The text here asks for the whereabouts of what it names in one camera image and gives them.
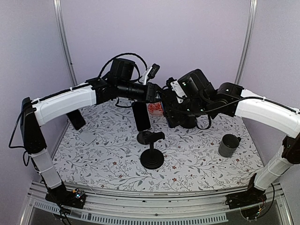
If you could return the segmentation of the tall black clamp phone stand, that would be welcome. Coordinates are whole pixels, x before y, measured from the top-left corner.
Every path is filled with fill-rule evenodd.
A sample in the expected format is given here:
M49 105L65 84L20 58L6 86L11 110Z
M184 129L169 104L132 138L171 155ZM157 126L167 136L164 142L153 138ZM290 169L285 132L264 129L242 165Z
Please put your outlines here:
M197 126L197 119L195 116L183 115L179 118L179 125L186 129L192 129Z

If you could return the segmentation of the black phone with white edge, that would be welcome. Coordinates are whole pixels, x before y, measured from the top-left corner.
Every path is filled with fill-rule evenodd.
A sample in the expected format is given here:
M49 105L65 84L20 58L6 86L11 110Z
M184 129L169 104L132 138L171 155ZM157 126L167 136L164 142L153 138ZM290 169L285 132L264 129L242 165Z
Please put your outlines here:
M150 118L148 114L147 105L141 102L134 102L132 104L135 124L138 132L142 132L151 128Z

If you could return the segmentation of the small round base phone stand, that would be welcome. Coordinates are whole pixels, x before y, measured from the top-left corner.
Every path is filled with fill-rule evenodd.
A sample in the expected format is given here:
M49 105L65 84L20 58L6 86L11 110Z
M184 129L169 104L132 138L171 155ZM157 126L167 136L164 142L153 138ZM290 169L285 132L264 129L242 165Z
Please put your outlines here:
M149 144L147 137L151 134L152 134L152 132L150 132L150 131L139 132L139 134L137 135L137 141L140 144L147 145L147 144Z

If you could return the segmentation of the black gooseneck stand round base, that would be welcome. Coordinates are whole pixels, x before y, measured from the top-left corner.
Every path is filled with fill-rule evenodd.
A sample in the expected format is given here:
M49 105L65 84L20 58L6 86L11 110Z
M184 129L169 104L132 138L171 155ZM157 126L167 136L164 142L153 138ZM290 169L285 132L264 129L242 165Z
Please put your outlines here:
M150 147L146 149L140 156L140 162L144 168L155 170L163 165L163 153L154 148L154 143L161 139L165 139L165 134L163 132L152 132L152 134L147 137L149 142L148 145Z

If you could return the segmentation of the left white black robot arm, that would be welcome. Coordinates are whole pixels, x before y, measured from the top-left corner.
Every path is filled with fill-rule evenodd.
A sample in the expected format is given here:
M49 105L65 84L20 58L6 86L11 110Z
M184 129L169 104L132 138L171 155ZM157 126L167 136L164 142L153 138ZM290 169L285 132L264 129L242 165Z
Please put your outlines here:
M147 103L155 103L158 86L150 83L160 69L153 64L146 67L143 82L139 84L133 80L132 72L136 64L127 59L112 59L110 71L104 77L89 79L86 82L62 90L47 97L31 100L23 99L21 113L16 124L20 125L23 145L29 160L40 174L48 189L46 200L58 206L69 206L82 209L86 195L75 189L68 191L57 173L53 161L47 151L47 145L41 131L41 126L47 122L67 115L76 130L85 125L80 109L86 106L99 105L118 97L134 100L132 109L138 132L147 132L150 129L150 119Z

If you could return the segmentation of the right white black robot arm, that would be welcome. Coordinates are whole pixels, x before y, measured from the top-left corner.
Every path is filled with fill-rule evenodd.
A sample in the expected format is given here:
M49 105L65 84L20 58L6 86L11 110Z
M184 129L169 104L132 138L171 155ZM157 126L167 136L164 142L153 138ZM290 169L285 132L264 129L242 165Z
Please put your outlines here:
M214 119L222 113L255 120L286 134L276 155L250 178L246 191L227 195L225 203L230 209L265 201L266 189L300 162L300 111L297 108L261 97L230 82L215 89L200 69L178 80L169 78L159 96L171 128L194 128L197 117L208 115Z

